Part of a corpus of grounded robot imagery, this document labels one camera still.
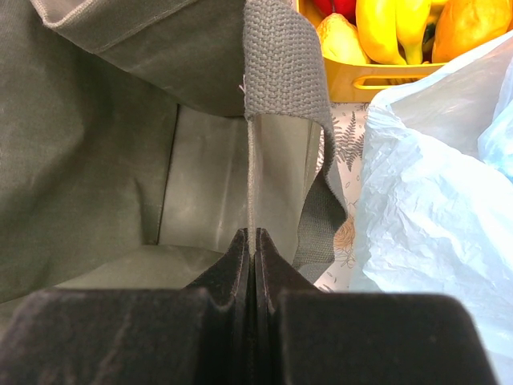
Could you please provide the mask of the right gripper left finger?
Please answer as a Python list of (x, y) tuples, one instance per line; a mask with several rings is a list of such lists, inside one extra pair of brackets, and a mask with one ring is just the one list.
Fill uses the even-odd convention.
[(245, 383), (247, 237), (181, 290), (32, 294), (2, 339), (2, 383)]

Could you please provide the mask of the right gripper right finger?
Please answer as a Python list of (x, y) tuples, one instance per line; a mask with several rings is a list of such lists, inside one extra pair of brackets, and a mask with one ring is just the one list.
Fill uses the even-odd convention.
[(470, 315), (432, 294), (320, 291), (256, 232), (259, 384), (493, 384)]

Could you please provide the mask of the light blue plastic bag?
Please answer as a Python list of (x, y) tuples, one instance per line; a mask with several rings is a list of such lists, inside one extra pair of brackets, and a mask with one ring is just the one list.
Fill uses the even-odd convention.
[(512, 37), (368, 110), (352, 291), (445, 294), (512, 381)]

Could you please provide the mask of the green canvas tote bag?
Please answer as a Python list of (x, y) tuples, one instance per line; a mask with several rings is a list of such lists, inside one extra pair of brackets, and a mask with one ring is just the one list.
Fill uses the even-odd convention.
[(310, 281), (345, 220), (324, 63), (284, 1), (1, 4), (1, 300), (171, 287), (269, 231)]

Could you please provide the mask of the yellow banana bunch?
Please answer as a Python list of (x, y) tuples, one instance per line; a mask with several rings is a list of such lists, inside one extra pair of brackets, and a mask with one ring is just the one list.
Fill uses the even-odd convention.
[(434, 36), (444, 1), (356, 1), (360, 44), (370, 59), (385, 65), (421, 65), (423, 47)]

